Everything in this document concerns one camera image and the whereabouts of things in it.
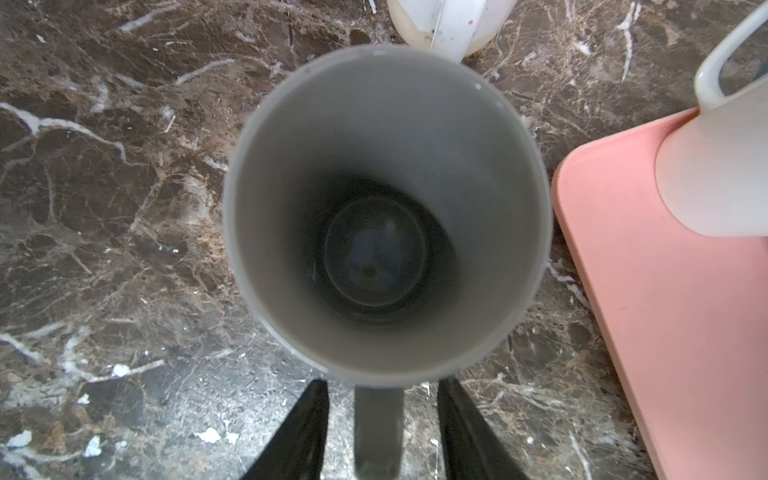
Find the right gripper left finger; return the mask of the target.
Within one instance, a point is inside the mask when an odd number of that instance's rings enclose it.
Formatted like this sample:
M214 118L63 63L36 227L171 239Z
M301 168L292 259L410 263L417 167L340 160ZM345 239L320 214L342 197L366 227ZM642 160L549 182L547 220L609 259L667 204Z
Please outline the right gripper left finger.
M312 380L242 479L319 479L328 415L328 384Z

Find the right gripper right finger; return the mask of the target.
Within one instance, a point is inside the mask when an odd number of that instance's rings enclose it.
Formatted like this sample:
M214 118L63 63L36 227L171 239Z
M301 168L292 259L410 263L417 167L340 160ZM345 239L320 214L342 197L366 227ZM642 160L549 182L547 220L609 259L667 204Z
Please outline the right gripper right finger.
M439 381L437 408L448 480L528 479L456 378Z

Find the dark grey mug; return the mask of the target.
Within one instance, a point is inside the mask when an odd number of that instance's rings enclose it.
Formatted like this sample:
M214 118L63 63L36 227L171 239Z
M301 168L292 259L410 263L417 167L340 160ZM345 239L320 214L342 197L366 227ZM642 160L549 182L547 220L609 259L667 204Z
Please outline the dark grey mug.
M294 355L355 388L355 473L401 469L405 391L523 320L552 239L549 180L505 96L401 45L325 54L259 104L229 163L229 264Z

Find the speckled cream mug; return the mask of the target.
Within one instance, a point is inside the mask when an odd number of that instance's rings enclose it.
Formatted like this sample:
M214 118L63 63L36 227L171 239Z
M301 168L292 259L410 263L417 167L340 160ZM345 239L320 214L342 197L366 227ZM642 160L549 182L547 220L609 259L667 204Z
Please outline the speckled cream mug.
M389 0L393 25L413 48L461 62L500 32L516 0Z

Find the white ribbed mug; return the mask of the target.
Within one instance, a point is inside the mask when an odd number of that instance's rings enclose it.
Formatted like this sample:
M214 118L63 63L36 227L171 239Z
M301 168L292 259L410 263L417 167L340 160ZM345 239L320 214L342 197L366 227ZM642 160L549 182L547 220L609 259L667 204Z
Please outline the white ribbed mug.
M662 143L655 175L660 196L684 226L712 237L767 234L767 79L723 93L728 58L767 21L750 13L708 55L694 78L699 113Z

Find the pink plastic tray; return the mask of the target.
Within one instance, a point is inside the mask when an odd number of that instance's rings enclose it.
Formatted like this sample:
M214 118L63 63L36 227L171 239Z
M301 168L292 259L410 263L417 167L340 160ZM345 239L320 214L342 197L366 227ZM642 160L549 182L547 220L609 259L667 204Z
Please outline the pink plastic tray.
M767 242L681 225L656 153L685 110L582 145L554 210L657 475L767 475Z

